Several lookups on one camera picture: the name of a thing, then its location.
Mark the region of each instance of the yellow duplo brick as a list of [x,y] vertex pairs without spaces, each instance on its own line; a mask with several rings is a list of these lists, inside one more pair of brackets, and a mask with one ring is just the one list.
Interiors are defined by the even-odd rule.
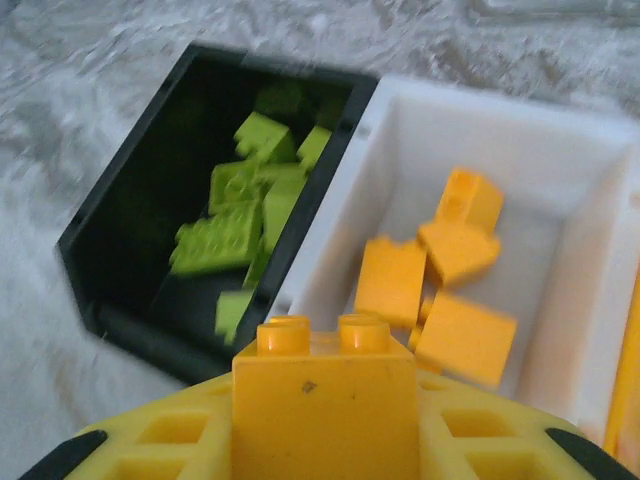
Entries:
[[434,222],[418,229],[418,242],[427,252],[429,281],[457,287],[479,276],[500,255],[500,240],[464,223]]
[[411,329],[418,321],[426,252],[417,242],[389,237],[369,240],[358,279],[354,310],[379,316],[392,327]]
[[504,194],[485,177],[457,167],[449,176],[435,220],[474,225],[492,234],[503,202]]
[[429,315],[429,311],[431,310],[431,305],[433,305],[433,298],[426,297],[422,300],[422,305],[420,305],[420,312],[418,313],[418,324],[424,325],[424,322],[427,320],[427,316]]
[[419,478],[411,353],[373,316],[345,315],[306,348],[303,329],[260,325],[233,360],[233,480]]
[[420,325],[416,325],[413,330],[411,330],[411,335],[409,335],[409,341],[407,342],[407,348],[409,351],[416,351],[418,341],[420,341],[420,335],[422,335],[422,327]]
[[416,347],[419,360],[496,387],[516,333],[515,320],[438,292]]
[[442,373],[442,367],[439,365],[425,360],[420,360],[419,358],[416,358],[416,367],[421,370],[426,370],[427,372],[437,373],[438,375]]

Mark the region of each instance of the white bin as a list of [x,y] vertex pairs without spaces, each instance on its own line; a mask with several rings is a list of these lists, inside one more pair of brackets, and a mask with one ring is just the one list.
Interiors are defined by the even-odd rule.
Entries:
[[500,393],[601,442],[640,259],[638,127],[499,95],[385,77],[271,315],[333,329],[367,239],[433,218],[456,165],[505,192],[490,273],[457,292],[518,320]]

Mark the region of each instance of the yellow toy block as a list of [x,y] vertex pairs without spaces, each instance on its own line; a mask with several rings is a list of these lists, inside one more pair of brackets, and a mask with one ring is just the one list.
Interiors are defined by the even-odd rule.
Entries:
[[416,347],[418,346],[418,341],[420,340],[420,335],[422,335],[422,326],[416,325],[411,330],[411,335],[409,335],[409,341],[407,342],[407,348],[410,352],[415,352]]
[[233,372],[233,480],[418,478],[415,363],[388,324],[260,325]]
[[424,325],[424,322],[427,321],[427,317],[429,316],[429,312],[431,311],[431,306],[433,305],[433,298],[426,297],[422,301],[422,305],[420,305],[420,312],[418,313],[418,324]]
[[515,333],[513,318],[438,292],[416,347],[416,357],[496,387]]
[[[409,349],[409,351],[411,352],[416,351],[416,346],[420,341],[421,335],[422,335],[422,326],[416,325],[415,328],[411,330],[411,335],[409,335],[409,341],[407,342],[407,348]],[[435,363],[432,363],[432,362],[428,362],[426,360],[420,360],[417,357],[416,357],[416,367],[422,370],[427,370],[428,372],[433,372],[438,374],[442,373],[442,368],[439,365],[436,365]]]
[[475,225],[492,234],[503,202],[504,194],[485,177],[465,168],[454,168],[435,219]]
[[[280,356],[275,345],[307,350],[298,341],[308,323],[292,324],[275,343],[259,333],[261,352],[257,342],[247,347],[233,374],[86,428],[107,438],[85,455],[57,458],[71,465],[65,480],[235,480],[243,472],[252,480],[593,480],[548,433],[590,445],[570,423],[416,372],[385,326],[343,320],[340,332],[310,334],[309,354]],[[373,353],[384,345],[386,353]],[[257,456],[240,457],[237,442],[259,448]],[[402,465],[393,470],[395,460]],[[261,470],[265,462],[273,468]],[[626,478],[606,472],[601,478]],[[32,477],[62,478],[50,473]]]
[[430,281],[454,287],[491,267],[500,255],[500,240],[465,223],[434,222],[418,229],[418,242],[427,251]]
[[418,321],[427,254],[417,242],[395,244],[389,237],[367,242],[354,310],[378,315],[392,327],[411,329]]
[[604,449],[640,475],[640,272],[618,362]]

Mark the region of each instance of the yellow plastic base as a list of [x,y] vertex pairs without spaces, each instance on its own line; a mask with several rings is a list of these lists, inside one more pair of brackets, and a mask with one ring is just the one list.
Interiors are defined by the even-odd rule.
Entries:
[[[304,358],[303,340],[309,337],[308,323],[303,320],[288,320],[298,321],[300,328],[288,329],[283,335],[262,335],[260,341],[245,351],[244,357],[249,358],[246,360],[249,364],[261,365],[264,378],[250,378],[253,373],[260,373],[257,371],[249,377],[235,380],[231,374],[223,375],[85,429],[105,430],[108,439],[67,480],[231,480],[237,477],[238,472],[247,471],[246,465],[262,463],[266,466],[269,462],[270,469],[252,467],[255,473],[252,478],[591,479],[545,433],[548,428],[560,428],[579,434],[569,423],[454,380],[415,371],[415,367],[411,369],[412,381],[407,383],[407,362],[403,359],[411,358],[409,352],[390,342],[387,353],[381,353],[381,349],[387,348],[383,337],[388,331],[382,335],[378,327],[361,329],[358,325],[355,328],[350,325],[346,329],[341,328],[339,334],[314,334],[308,345],[310,356]],[[268,327],[269,330],[278,328],[277,322]],[[340,338],[340,354],[336,350],[336,335]],[[251,352],[258,350],[263,352],[261,356],[266,356],[264,361],[256,363],[250,357]],[[324,359],[318,363],[314,360],[314,352],[316,360],[317,355]],[[345,367],[349,362],[359,364],[351,373],[342,368],[351,368]],[[313,368],[305,370],[305,366],[313,363],[323,364],[321,370],[324,373]],[[331,371],[338,365],[341,366],[342,378],[336,378]],[[378,387],[375,384],[367,386],[367,381],[381,381],[385,372],[387,383],[391,382],[386,387],[400,382],[397,387],[402,391],[389,391],[386,396],[378,397],[377,393],[372,394]],[[277,378],[279,373],[282,373],[282,379]],[[300,383],[299,388],[290,391],[294,380]],[[257,457],[232,455],[234,445],[239,441],[238,435],[243,433],[242,425],[232,421],[235,407],[232,405],[232,384],[234,388],[244,388],[239,387],[238,381],[256,386],[253,391],[236,392],[236,397],[243,397],[241,401],[246,402],[242,409],[253,408],[253,413],[244,410],[249,415],[245,417],[249,423],[261,425],[264,429],[252,435],[262,436],[264,441],[274,439],[273,445],[265,444],[264,452],[269,450],[278,457],[277,461],[263,458],[261,451],[255,452]],[[331,384],[336,387],[335,392],[342,392],[341,397],[323,393]],[[343,395],[350,389],[353,389],[350,394],[355,398]],[[263,396],[262,390],[267,390],[269,395]],[[398,394],[405,394],[409,400],[400,399]],[[365,395],[367,401],[359,399],[358,395]],[[313,402],[314,396],[322,402],[317,401],[313,409],[307,409],[306,401]],[[411,407],[411,398],[417,399],[417,409]],[[390,399],[393,401],[385,411],[381,406]],[[320,408],[323,402],[324,409],[330,413],[328,415]],[[354,409],[349,402],[357,403],[359,408]],[[285,416],[286,409],[289,409],[288,416]],[[410,425],[412,415],[418,428],[416,436],[412,436],[410,429],[394,428],[388,423],[395,417],[398,423]],[[369,423],[363,423],[367,417]],[[305,425],[311,430],[324,432],[324,436],[315,440],[308,436],[305,438]],[[299,436],[286,437],[293,433]],[[330,445],[323,448],[319,440]],[[397,449],[400,453],[403,449],[416,452],[417,468],[403,465],[392,472],[387,468],[377,469],[374,467],[380,464],[380,459],[370,455],[363,470],[362,458],[350,455],[353,452],[349,448],[350,443],[361,443],[367,448],[377,445],[383,453],[385,449]],[[340,445],[344,445],[344,452],[348,453],[343,454],[336,448]],[[327,451],[332,451],[332,454],[327,455]],[[411,455],[409,453],[406,458],[410,459]],[[296,466],[295,471],[291,468],[293,465]],[[341,467],[338,476],[336,465]],[[362,476],[364,471],[367,472],[366,477]],[[412,472],[411,477],[407,476],[409,472]]]
[[[579,433],[569,423],[429,372],[416,378],[416,480],[592,480],[544,432]],[[67,480],[231,480],[231,386],[227,374],[85,429],[106,430],[109,438]],[[335,435],[339,441],[339,428]],[[318,456],[306,471],[331,461]]]

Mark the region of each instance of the black plastic edge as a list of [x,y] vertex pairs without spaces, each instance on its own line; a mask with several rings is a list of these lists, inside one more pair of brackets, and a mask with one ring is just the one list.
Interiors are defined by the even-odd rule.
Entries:
[[88,297],[77,275],[77,267],[71,254],[73,245],[78,234],[86,224],[86,221],[93,215],[96,206],[104,197],[116,175],[146,133],[151,121],[164,105],[171,93],[173,85],[184,75],[197,52],[198,48],[193,45],[189,45],[185,49],[58,240],[58,250],[60,251],[62,262],[67,271],[67,277],[76,300],[76,305],[78,306],[80,318],[87,330],[96,335],[102,335],[104,329],[99,326],[98,319],[92,314],[92,302],[94,302],[95,299]]
[[294,78],[314,78],[342,84],[347,83],[354,86],[366,81],[373,81],[375,85],[378,84],[376,73],[349,70],[345,69],[343,65],[309,62],[286,55],[265,55],[230,46],[216,46],[203,42],[193,42],[190,46],[198,56],[214,57],[218,61],[234,63],[252,70],[287,75]]
[[189,385],[231,371],[231,360],[194,348],[109,306],[97,312],[104,339]]
[[595,480],[638,480],[638,477],[586,438],[559,428],[548,428],[546,432]]
[[256,292],[249,302],[249,306],[247,310],[244,312],[242,316],[242,320],[238,324],[238,328],[236,329],[236,338],[233,342],[233,345],[229,348],[226,347],[225,353],[229,357],[233,357],[240,350],[246,347],[256,336],[256,329],[258,325],[264,323],[266,320],[266,316],[269,312],[269,308],[271,308],[271,303],[269,298],[264,298],[258,295]]
[[18,480],[64,480],[107,439],[104,430],[93,430],[62,442]]

